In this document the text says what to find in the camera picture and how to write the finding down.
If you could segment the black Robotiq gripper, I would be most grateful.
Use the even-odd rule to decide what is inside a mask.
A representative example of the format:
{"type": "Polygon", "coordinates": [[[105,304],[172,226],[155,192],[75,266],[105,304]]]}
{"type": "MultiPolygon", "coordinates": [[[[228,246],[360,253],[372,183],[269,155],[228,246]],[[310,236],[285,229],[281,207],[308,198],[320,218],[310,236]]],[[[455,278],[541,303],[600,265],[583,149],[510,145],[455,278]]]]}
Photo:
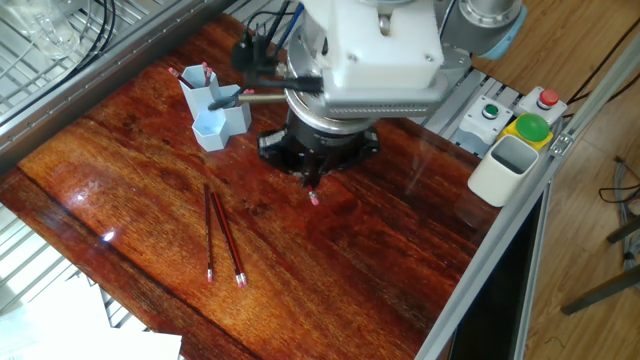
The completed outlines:
{"type": "Polygon", "coordinates": [[[322,132],[304,122],[289,122],[279,130],[258,135],[258,155],[275,169],[300,178],[301,186],[316,190],[332,171],[344,171],[380,152],[374,127],[353,134],[322,132]]]}

